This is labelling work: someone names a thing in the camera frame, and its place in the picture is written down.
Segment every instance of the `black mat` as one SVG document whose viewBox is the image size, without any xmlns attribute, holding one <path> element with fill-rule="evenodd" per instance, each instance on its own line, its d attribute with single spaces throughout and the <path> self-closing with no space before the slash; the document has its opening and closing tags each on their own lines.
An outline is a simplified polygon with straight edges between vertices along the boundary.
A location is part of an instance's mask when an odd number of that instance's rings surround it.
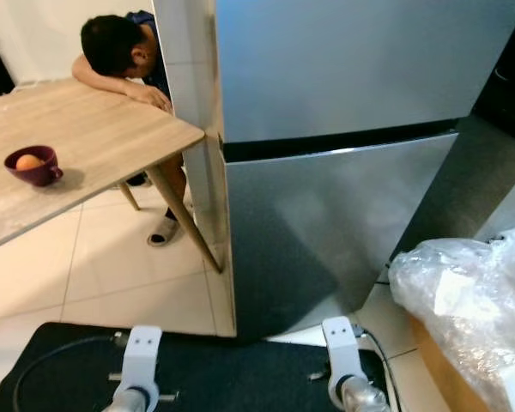
<svg viewBox="0 0 515 412">
<path fill-rule="evenodd" d="M 110 336 L 117 330 L 55 323 L 40 326 L 0 384 L 0 412 L 13 410 L 15 383 L 31 361 L 77 339 Z M 124 349 L 112 342 L 92 342 L 45 361 L 22 385 L 21 412 L 103 410 L 118 385 L 108 381 L 108 374 L 121 371 L 123 354 Z M 360 357 L 364 372 L 385 392 L 380 358 L 371 351 L 361 351 Z M 156 410 L 335 411 L 328 398 L 328 381 L 307 379 L 310 373 L 324 370 L 327 361 L 326 348 L 272 342 L 240 346 L 228 338 L 164 333 L 156 382 L 162 393 L 179 391 L 179 398 L 160 403 Z"/>
</svg>

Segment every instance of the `refrigerator door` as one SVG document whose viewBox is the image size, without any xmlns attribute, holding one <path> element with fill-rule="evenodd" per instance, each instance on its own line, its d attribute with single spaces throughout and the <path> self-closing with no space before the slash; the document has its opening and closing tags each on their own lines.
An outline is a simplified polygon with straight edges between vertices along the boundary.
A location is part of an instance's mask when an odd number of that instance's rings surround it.
<svg viewBox="0 0 515 412">
<path fill-rule="evenodd" d="M 238 336 L 359 309 L 455 138 L 227 163 Z"/>
<path fill-rule="evenodd" d="M 225 142 L 461 118 L 515 0 L 217 0 Z"/>
</svg>

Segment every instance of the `wire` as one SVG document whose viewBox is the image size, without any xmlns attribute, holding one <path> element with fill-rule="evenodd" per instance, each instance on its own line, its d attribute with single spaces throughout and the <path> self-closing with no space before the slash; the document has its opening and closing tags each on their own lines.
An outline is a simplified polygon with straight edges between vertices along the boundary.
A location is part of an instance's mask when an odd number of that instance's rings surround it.
<svg viewBox="0 0 515 412">
<path fill-rule="evenodd" d="M 21 386 L 23 384 L 23 381 L 27 378 L 27 375 L 33 371 L 35 367 L 37 367 L 40 363 L 47 361 L 48 359 L 52 358 L 53 356 L 57 354 L 61 354 L 62 352 L 65 352 L 69 349 L 76 348 L 78 346 L 85 345 L 87 343 L 93 343 L 93 342 L 112 342 L 114 340 L 114 336 L 91 336 L 91 337 L 85 337 L 83 339 L 79 339 L 77 341 L 67 343 L 63 346 L 60 346 L 59 348 L 55 348 L 52 351 L 48 352 L 47 354 L 43 354 L 38 359 L 31 362 L 28 367 L 26 367 L 23 372 L 21 372 L 21 375 L 19 375 L 19 378 L 17 379 L 17 382 L 15 383 L 14 387 L 14 393 L 13 393 L 13 406 L 14 406 L 14 412 L 21 412 L 20 402 L 19 402 L 19 395 L 21 392 Z"/>
<path fill-rule="evenodd" d="M 393 376 L 393 371 L 391 370 L 391 365 L 389 364 L 389 361 L 387 360 L 387 356 L 385 356 L 385 352 L 382 349 L 381 345 L 379 344 L 378 339 L 376 339 L 376 336 L 374 336 L 370 330 L 366 330 L 364 328 L 363 328 L 363 333 L 361 336 L 369 337 L 374 342 L 376 347 L 378 348 L 378 351 L 381 353 L 381 357 L 384 358 L 385 366 L 387 367 L 387 373 L 389 373 L 389 379 L 391 381 L 391 386 L 393 387 L 393 392 L 395 393 L 395 401 L 397 402 L 397 412 L 403 412 L 403 409 L 401 408 L 401 400 L 399 399 L 399 395 L 398 395 L 397 383 L 395 382 L 395 378 Z"/>
</svg>

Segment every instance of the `man's hand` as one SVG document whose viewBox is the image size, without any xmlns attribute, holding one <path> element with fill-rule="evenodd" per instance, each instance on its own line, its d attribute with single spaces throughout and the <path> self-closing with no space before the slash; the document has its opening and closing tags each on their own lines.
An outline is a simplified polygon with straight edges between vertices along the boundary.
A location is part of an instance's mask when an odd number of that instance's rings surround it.
<svg viewBox="0 0 515 412">
<path fill-rule="evenodd" d="M 124 94 L 135 101 L 147 103 L 154 107 L 158 107 L 165 112 L 172 113 L 172 103 L 158 88 L 148 86 L 146 84 L 137 84 L 128 82 L 126 84 Z"/>
</svg>

